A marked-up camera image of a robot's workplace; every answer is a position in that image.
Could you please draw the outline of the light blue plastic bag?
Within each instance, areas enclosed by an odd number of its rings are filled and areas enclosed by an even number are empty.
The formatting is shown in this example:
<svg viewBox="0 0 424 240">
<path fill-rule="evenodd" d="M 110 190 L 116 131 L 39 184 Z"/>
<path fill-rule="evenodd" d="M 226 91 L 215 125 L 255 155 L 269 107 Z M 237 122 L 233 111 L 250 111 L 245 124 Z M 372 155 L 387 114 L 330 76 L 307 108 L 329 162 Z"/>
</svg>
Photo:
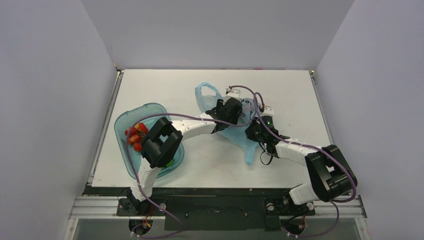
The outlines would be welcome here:
<svg viewBox="0 0 424 240">
<path fill-rule="evenodd" d="M 194 89 L 194 94 L 198 108 L 202 113 L 216 107 L 218 100 L 225 99 L 216 87 L 207 82 L 198 84 Z M 237 122 L 238 127 L 228 126 L 220 131 L 219 134 L 232 144 L 242 148 L 244 161 L 246 164 L 251 165 L 255 159 L 256 148 L 259 144 L 247 138 L 245 131 L 248 126 L 242 127 L 241 125 L 247 124 L 255 116 L 255 104 L 253 99 L 248 97 L 242 98 L 240 101 L 242 103 L 242 112 Z"/>
</svg>

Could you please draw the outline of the red fake fruit bunch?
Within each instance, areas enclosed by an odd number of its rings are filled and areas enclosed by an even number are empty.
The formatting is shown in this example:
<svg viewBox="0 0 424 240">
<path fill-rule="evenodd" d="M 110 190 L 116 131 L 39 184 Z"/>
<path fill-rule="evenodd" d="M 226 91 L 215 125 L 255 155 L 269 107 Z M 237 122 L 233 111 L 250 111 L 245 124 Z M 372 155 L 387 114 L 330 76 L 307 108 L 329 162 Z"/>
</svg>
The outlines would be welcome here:
<svg viewBox="0 0 424 240">
<path fill-rule="evenodd" d="M 127 144 L 132 146 L 133 150 L 138 153 L 142 151 L 141 142 L 148 133 L 149 129 L 142 122 L 137 123 L 133 128 L 128 127 L 124 132 L 126 136 L 129 136 L 128 140 L 126 141 Z"/>
</svg>

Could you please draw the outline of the green fake watermelon ball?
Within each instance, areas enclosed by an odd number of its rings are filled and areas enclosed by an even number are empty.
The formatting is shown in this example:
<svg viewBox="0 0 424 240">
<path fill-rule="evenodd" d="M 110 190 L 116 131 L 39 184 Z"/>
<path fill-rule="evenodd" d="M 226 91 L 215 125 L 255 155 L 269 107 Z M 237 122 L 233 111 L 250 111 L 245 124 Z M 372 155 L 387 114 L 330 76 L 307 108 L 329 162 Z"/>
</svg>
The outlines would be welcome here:
<svg viewBox="0 0 424 240">
<path fill-rule="evenodd" d="M 174 160 L 172 159 L 169 163 L 165 165 L 166 168 L 171 167 L 174 164 Z"/>
</svg>

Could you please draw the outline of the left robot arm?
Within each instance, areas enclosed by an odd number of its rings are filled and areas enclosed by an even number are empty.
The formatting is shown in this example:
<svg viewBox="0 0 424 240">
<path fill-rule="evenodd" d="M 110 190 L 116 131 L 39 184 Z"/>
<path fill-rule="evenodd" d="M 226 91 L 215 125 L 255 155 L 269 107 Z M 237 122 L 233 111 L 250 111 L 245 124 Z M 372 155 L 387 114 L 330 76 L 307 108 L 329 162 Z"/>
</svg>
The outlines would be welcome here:
<svg viewBox="0 0 424 240">
<path fill-rule="evenodd" d="M 161 116 L 140 143 L 140 167 L 134 171 L 136 184 L 127 192 L 129 208 L 136 215 L 145 214 L 157 176 L 174 158 L 180 144 L 190 138 L 237 126 L 242 106 L 238 98 L 230 97 L 219 99 L 214 108 L 198 117 L 170 121 Z"/>
</svg>

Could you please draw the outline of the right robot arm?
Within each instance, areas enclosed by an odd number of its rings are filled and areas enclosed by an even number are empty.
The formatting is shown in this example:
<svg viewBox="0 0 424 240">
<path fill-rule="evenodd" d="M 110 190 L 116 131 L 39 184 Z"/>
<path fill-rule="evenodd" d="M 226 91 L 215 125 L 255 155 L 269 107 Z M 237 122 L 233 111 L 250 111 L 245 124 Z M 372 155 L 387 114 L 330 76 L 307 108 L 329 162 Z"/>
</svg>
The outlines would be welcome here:
<svg viewBox="0 0 424 240">
<path fill-rule="evenodd" d="M 339 202 L 338 197 L 348 192 L 355 197 L 357 178 L 336 145 L 314 146 L 280 135 L 271 116 L 255 118 L 245 133 L 272 158 L 287 159 L 306 167 L 309 179 L 293 187 L 282 199 L 287 213 L 294 214 L 302 204 L 317 200 Z"/>
</svg>

